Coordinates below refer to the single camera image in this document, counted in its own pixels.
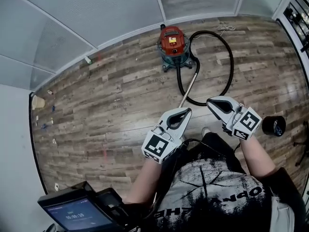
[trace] metal tube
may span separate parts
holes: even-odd
[[[197,78],[197,73],[194,74],[194,76],[193,76],[193,78],[191,80],[191,83],[189,84],[189,87],[188,87],[186,93],[184,94],[182,102],[180,103],[179,107],[183,107],[184,101],[187,99],[187,97],[188,97],[188,95],[190,93],[190,90],[191,90],[191,88],[193,86],[193,83],[195,82],[196,78]]]

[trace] black electronic device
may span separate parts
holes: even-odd
[[[112,188],[96,193],[86,181],[42,196],[38,204],[69,232],[120,232],[135,227]]]

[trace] black chair base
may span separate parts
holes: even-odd
[[[303,159],[305,158],[305,156],[309,157],[309,127],[308,127],[308,121],[304,121],[303,123],[304,126],[306,126],[306,135],[307,135],[307,139],[302,142],[302,143],[297,143],[297,142],[294,142],[293,143],[293,146],[296,146],[296,145],[305,145],[305,149],[304,149],[304,153],[301,157],[301,159],[295,164],[295,167],[298,167],[301,162],[303,161]]]

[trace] shoe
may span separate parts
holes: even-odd
[[[208,127],[202,129],[202,136],[204,137],[208,132],[211,132]]]

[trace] wooden floor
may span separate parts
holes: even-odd
[[[259,17],[215,18],[179,27],[190,36],[203,29],[218,32],[220,23],[236,27],[223,33],[235,60],[227,95],[251,106],[261,117],[285,117],[287,127],[282,137],[264,135],[261,129],[256,136],[275,163],[286,168],[301,192],[309,160],[295,167],[303,147],[292,144],[305,139],[303,121],[309,119],[309,96],[294,49],[277,22]],[[126,195],[143,165],[140,146],[147,131],[182,99],[176,72],[162,71],[155,46],[158,36],[159,30],[155,30],[109,47],[92,65],[72,67],[37,92],[46,105],[33,111],[33,136],[48,191],[55,191],[55,182],[63,189],[87,180],[97,191],[113,187]],[[219,40],[210,37],[194,40],[192,51],[200,59],[201,70],[190,97],[205,102],[227,83],[228,53]],[[182,69],[185,87],[193,73]],[[54,95],[47,94],[49,89]],[[221,122],[208,108],[187,102],[184,106],[193,109],[187,138],[201,139],[202,128],[208,126],[232,147],[239,143],[222,132]],[[51,118],[54,124],[41,129]],[[240,149],[236,155],[246,169]]]

